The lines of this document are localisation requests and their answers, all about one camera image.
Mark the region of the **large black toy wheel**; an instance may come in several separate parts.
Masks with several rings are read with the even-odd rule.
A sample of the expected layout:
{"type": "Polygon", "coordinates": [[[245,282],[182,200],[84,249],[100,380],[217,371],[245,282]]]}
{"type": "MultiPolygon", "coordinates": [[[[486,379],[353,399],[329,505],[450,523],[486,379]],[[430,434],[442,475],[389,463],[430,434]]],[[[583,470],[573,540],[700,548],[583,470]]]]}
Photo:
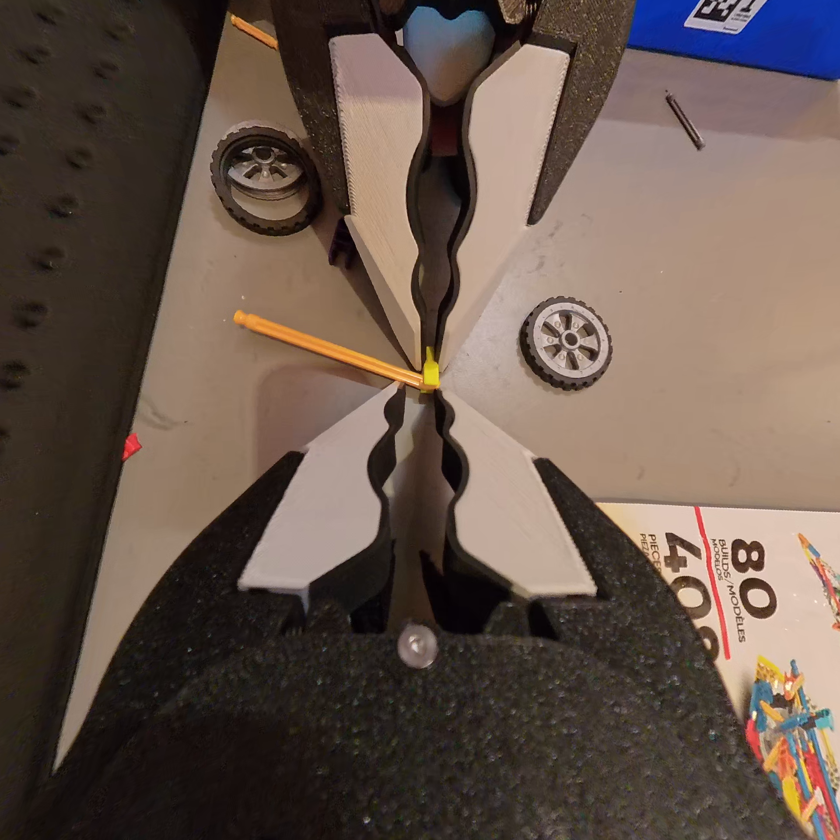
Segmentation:
{"type": "Polygon", "coordinates": [[[317,166],[293,132],[241,122],[213,151],[213,189],[226,213],[242,228],[269,237],[305,230],[322,210],[317,166]]]}

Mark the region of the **purple plastic connector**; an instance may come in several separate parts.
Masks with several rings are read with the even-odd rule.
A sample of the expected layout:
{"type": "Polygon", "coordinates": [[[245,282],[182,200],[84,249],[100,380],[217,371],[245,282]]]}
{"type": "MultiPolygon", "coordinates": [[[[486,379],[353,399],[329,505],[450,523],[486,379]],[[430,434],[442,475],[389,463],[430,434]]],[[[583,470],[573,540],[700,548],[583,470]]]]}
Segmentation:
{"type": "Polygon", "coordinates": [[[349,270],[353,267],[358,255],[358,249],[349,230],[344,217],[341,217],[335,225],[332,241],[328,251],[328,262],[336,266],[340,258],[343,258],[344,268],[349,270]]]}

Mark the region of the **small grey toy wheel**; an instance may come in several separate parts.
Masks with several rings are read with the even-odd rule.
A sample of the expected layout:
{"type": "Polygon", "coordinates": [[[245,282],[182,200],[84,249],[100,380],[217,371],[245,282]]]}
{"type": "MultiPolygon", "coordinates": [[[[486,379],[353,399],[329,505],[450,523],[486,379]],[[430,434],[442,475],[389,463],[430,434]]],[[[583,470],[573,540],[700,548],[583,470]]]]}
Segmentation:
{"type": "Polygon", "coordinates": [[[604,321],[571,297],[552,297],[531,310],[520,328],[519,347],[532,373],[564,391],[591,387],[613,357],[604,321]]]}

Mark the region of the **building set instruction booklet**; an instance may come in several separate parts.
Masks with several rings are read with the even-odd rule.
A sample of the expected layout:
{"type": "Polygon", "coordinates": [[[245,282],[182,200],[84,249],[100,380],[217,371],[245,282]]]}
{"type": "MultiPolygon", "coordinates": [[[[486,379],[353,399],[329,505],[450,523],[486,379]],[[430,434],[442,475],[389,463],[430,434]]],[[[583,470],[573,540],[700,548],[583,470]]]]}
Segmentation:
{"type": "Polygon", "coordinates": [[[838,838],[838,513],[599,507],[686,609],[754,758],[805,834],[838,838]]]}

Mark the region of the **blue box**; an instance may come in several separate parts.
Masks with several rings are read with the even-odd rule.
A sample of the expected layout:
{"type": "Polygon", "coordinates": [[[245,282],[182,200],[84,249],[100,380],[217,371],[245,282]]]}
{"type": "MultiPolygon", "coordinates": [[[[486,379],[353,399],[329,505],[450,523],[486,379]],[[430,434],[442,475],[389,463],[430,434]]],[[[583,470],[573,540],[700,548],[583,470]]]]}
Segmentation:
{"type": "Polygon", "coordinates": [[[839,2],[636,1],[627,44],[835,81],[839,2]]]}

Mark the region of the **dark dimpled cushion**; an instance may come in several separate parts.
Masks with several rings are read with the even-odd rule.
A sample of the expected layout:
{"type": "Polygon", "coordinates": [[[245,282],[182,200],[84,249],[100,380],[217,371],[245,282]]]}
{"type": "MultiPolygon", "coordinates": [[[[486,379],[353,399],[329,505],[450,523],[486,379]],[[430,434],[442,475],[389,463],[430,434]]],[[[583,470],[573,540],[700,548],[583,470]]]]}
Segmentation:
{"type": "Polygon", "coordinates": [[[2,2],[2,838],[56,758],[227,5],[2,2]]]}

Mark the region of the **black plastic rod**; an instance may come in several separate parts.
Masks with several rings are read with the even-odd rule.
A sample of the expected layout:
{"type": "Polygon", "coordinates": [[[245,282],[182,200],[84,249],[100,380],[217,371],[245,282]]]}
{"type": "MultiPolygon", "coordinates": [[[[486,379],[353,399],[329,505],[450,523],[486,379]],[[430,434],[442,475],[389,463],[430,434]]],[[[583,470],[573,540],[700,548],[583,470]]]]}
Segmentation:
{"type": "Polygon", "coordinates": [[[687,137],[692,142],[695,149],[697,151],[703,151],[706,147],[706,142],[700,135],[700,132],[698,131],[696,125],[690,120],[684,109],[679,104],[675,95],[670,91],[666,90],[665,101],[668,105],[668,108],[674,114],[675,119],[677,120],[681,128],[685,131],[687,137]]]}

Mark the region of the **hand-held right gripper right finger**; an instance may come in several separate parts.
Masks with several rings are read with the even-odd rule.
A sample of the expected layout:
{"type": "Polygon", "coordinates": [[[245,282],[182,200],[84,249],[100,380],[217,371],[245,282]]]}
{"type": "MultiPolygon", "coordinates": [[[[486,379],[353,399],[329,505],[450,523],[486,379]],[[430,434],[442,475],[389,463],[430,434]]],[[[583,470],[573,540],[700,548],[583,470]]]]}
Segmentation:
{"type": "Polygon", "coordinates": [[[536,455],[453,391],[435,393],[435,411],[454,493],[446,537],[455,559],[524,599],[594,596],[536,455]]]}

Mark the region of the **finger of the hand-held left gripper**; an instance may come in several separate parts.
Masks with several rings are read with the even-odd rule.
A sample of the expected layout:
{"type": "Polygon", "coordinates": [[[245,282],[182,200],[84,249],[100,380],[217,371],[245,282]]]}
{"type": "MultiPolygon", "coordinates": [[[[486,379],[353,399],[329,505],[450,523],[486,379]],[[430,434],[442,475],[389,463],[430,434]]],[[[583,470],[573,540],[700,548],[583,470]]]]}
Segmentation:
{"type": "Polygon", "coordinates": [[[350,200],[346,224],[396,340],[419,369],[415,191],[428,139],[426,85],[406,51],[376,33],[333,37],[329,53],[350,200]]]}
{"type": "Polygon", "coordinates": [[[442,370],[475,327],[527,232],[570,63],[564,50],[516,45],[469,91],[463,132],[469,203],[453,250],[457,288],[444,322],[442,370]]]}

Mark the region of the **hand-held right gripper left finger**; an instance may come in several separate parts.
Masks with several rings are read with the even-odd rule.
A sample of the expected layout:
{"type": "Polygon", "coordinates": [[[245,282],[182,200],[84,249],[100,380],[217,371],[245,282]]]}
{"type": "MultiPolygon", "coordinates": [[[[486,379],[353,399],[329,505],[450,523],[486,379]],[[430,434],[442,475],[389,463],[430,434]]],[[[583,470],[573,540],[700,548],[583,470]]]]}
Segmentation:
{"type": "Polygon", "coordinates": [[[314,438],[238,579],[242,591],[330,600],[348,613],[386,589],[392,537],[385,483],[406,394],[393,383],[314,438]]]}

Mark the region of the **orange plastic rod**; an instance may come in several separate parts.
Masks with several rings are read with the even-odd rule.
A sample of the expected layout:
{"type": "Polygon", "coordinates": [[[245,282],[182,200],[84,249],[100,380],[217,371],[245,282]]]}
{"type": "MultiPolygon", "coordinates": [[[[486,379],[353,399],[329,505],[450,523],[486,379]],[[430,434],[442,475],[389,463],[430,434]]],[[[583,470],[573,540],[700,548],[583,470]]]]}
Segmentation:
{"type": "Polygon", "coordinates": [[[275,51],[278,51],[278,40],[275,36],[270,35],[262,28],[251,24],[242,17],[239,17],[234,14],[230,14],[228,17],[231,25],[234,26],[238,31],[260,42],[260,44],[267,46],[268,48],[273,49],[275,51]]]}
{"type": "Polygon", "coordinates": [[[268,321],[253,313],[245,313],[237,310],[234,313],[233,321],[238,326],[253,333],[264,335],[267,338],[289,344],[292,347],[297,347],[324,358],[347,364],[353,368],[379,375],[393,382],[410,385],[418,391],[433,390],[436,387],[435,385],[427,385],[422,374],[377,360],[369,355],[347,349],[325,339],[319,339],[310,334],[268,321]]]}

